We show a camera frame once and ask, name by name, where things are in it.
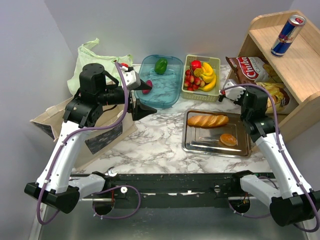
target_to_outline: pink vegetable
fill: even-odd
[[[146,84],[148,84],[150,87],[152,87],[152,81],[151,80],[148,80],[145,82]],[[142,90],[142,93],[143,94],[148,94],[150,93],[151,89],[150,90]]]

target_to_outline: green vegetable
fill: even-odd
[[[154,66],[154,71],[157,74],[164,74],[165,71],[167,70],[167,65],[168,65],[168,61],[165,58],[160,58]]]

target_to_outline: blue and silver can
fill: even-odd
[[[289,17],[282,28],[279,37],[273,44],[271,53],[277,57],[283,56],[305,24],[306,19],[303,16],[292,15]]]

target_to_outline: bread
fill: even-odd
[[[197,126],[202,128],[211,128],[225,125],[229,122],[229,118],[224,115],[196,115],[188,119],[189,126]]]
[[[237,145],[237,139],[231,135],[231,134],[228,134],[228,133],[224,133],[220,136],[220,141],[226,145],[226,146],[229,146],[229,147],[233,147],[235,145]]]

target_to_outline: marble table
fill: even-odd
[[[229,66],[221,66],[221,86],[229,71]],[[183,118],[185,111],[190,108],[240,113],[240,107],[228,100],[212,103],[180,97],[171,108],[159,109],[157,114],[136,121],[136,132],[81,173],[103,173],[112,166],[120,174],[233,173],[243,170],[271,172],[268,162],[260,152],[252,153],[249,158],[185,152],[182,149]]]

